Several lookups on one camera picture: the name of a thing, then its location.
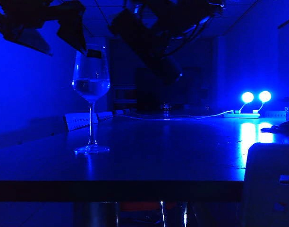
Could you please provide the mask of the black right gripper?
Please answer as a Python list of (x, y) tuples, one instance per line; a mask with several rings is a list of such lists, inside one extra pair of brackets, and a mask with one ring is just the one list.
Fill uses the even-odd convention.
[(206, 22), (224, 11), (223, 0), (171, 0), (160, 2), (156, 15), (144, 0), (125, 0), (124, 8), (140, 19), (146, 27), (168, 32), (170, 35), (183, 35), (197, 25)]

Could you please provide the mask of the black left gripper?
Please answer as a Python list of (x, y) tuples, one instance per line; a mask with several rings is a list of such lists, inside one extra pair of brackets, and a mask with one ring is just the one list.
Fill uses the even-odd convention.
[[(40, 28), (46, 21), (58, 19), (57, 35), (77, 51), (85, 53), (84, 12), (85, 7), (80, 1), (0, 0), (0, 27), (10, 24)], [(0, 33), (9, 42), (52, 56), (49, 44), (36, 29), (13, 31), (0, 28)]]

